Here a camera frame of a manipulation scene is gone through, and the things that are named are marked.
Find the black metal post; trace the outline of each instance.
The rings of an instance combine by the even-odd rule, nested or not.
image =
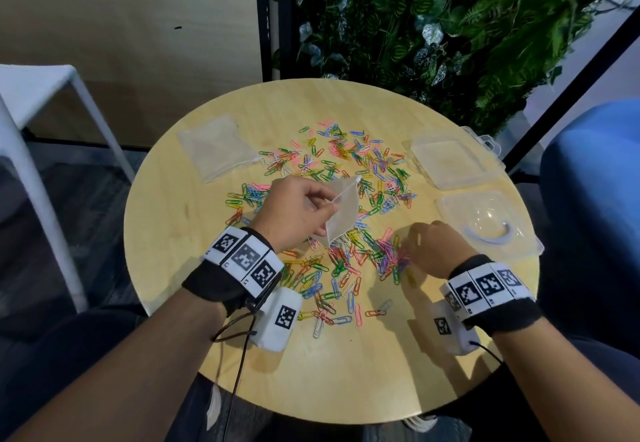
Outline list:
[[[278,0],[278,35],[280,39],[280,78],[295,77],[293,43],[293,0]]]
[[[262,81],[271,81],[271,37],[269,33],[269,0],[255,0],[258,6],[258,35]]]
[[[527,153],[551,130],[591,86],[611,67],[633,42],[640,36],[640,8],[613,34],[608,42],[587,63],[569,86],[554,100],[554,103],[540,116],[538,121],[504,157],[506,171],[515,168]]]

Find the floor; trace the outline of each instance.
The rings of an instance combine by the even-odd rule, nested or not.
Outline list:
[[[92,306],[138,302],[127,273],[122,223],[129,184],[101,148],[31,144],[46,188],[71,245]],[[127,152],[134,169],[145,153]],[[535,185],[519,187],[536,229],[548,220]],[[4,384],[20,357],[48,327],[74,315],[65,286],[35,212],[20,183],[0,168],[0,402]],[[543,242],[545,238],[539,233]],[[223,394],[228,400],[228,393]],[[220,417],[224,419],[225,408]],[[251,441],[272,413],[236,400],[228,441]],[[220,441],[221,423],[205,440]],[[442,418],[428,434],[417,434],[402,422],[366,426],[365,442],[466,441],[470,430]]]

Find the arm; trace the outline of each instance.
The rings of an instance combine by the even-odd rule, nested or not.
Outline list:
[[[477,255],[441,221],[412,225],[403,249],[417,267],[442,279]],[[503,311],[517,315],[516,309]],[[493,341],[551,440],[640,440],[640,407],[546,319],[496,330]]]
[[[335,196],[311,179],[276,180],[251,227],[280,252],[311,233],[326,235],[324,224],[336,210],[325,200]],[[164,440],[225,317],[227,309],[220,302],[179,289],[9,442]]]

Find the tabletop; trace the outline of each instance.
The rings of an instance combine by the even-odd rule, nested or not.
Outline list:
[[[127,266],[148,313],[179,288],[198,265],[200,255],[225,228],[225,221],[234,213],[225,206],[227,193],[240,191],[243,183],[263,184],[276,177],[265,177],[265,169],[256,163],[213,182],[202,182],[176,134],[227,114],[238,124],[241,137],[257,151],[292,148],[293,139],[308,153],[308,132],[299,130],[306,126],[320,130],[316,123],[329,119],[343,131],[365,131],[371,138],[383,139],[383,146],[397,154],[405,154],[408,141],[425,127],[473,142],[454,123],[428,107],[355,82],[265,82],[207,102],[175,123],[149,151],[127,200]],[[325,138],[317,134],[314,137],[319,145],[326,143]],[[324,154],[324,159],[336,159]],[[342,164],[349,173],[358,168],[354,161]],[[387,228],[402,235],[412,222],[439,220],[436,200],[456,192],[439,191],[411,162],[403,166],[411,174],[407,181],[417,196],[411,209],[401,205],[385,215],[367,218],[374,238],[382,237]],[[502,192],[532,233],[522,198],[507,174],[501,173],[475,189]],[[331,265],[328,256],[325,260]],[[532,292],[537,292],[538,257],[514,261],[510,266]],[[439,346],[429,305],[442,299],[438,289],[441,280],[428,277],[409,282],[403,275],[397,285],[393,279],[379,279],[371,262],[365,263],[356,301],[364,312],[377,309],[390,299],[393,305],[386,316],[366,317],[362,327],[355,322],[327,325],[320,339],[313,337],[315,318],[298,321],[281,353],[250,343],[238,396],[268,410],[306,420],[380,423],[451,402],[497,368],[497,363],[482,350],[455,357]],[[330,289],[330,279],[323,281]],[[313,306],[314,300],[309,299],[303,304],[303,311],[312,310]],[[343,315],[341,311],[347,314],[346,305],[338,309],[339,315]],[[479,330],[479,335],[485,346],[497,352],[484,332]],[[241,351],[240,338],[214,345],[200,372],[231,391]]]

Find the foliage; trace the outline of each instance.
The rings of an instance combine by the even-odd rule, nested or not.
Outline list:
[[[296,0],[298,74],[374,84],[494,134],[584,34],[599,0]]]

